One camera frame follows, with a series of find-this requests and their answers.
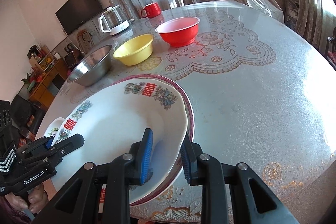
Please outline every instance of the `metal bolt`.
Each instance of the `metal bolt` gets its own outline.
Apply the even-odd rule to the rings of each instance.
[[[238,164],[238,168],[240,170],[247,170],[248,166],[247,166],[247,164],[241,162],[241,163]]]
[[[91,170],[94,167],[92,162],[87,162],[84,164],[84,169],[85,170]]]
[[[133,155],[130,153],[123,154],[124,160],[131,160],[133,158]]]
[[[209,160],[210,156],[208,154],[203,153],[203,154],[200,154],[199,158],[201,160]]]

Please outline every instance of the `finger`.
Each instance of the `finger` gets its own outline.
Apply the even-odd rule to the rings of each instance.
[[[18,211],[23,211],[28,209],[27,203],[23,200],[22,197],[15,196],[13,193],[10,193],[5,196],[9,204]]]
[[[33,191],[28,195],[28,200],[31,204],[39,202],[43,198],[44,187],[43,184],[36,186]]]
[[[36,202],[35,204],[31,204],[29,207],[29,210],[35,214],[37,212],[40,212],[48,203],[48,196],[46,193],[43,192],[43,197],[40,201]]]

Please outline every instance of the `electric kettle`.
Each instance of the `electric kettle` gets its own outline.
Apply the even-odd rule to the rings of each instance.
[[[122,10],[119,8],[119,5],[115,7],[108,7],[106,11],[101,14],[98,21],[100,30],[102,32],[108,32],[110,35],[120,33],[129,27],[129,22],[124,16]]]

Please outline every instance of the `red bowl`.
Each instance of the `red bowl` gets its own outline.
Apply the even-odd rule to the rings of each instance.
[[[198,17],[180,17],[159,25],[155,31],[173,47],[183,47],[195,41],[198,33]]]

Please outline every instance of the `flat screen tv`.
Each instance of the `flat screen tv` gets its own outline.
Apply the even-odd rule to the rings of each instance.
[[[69,35],[102,10],[99,0],[68,0],[56,16]]]

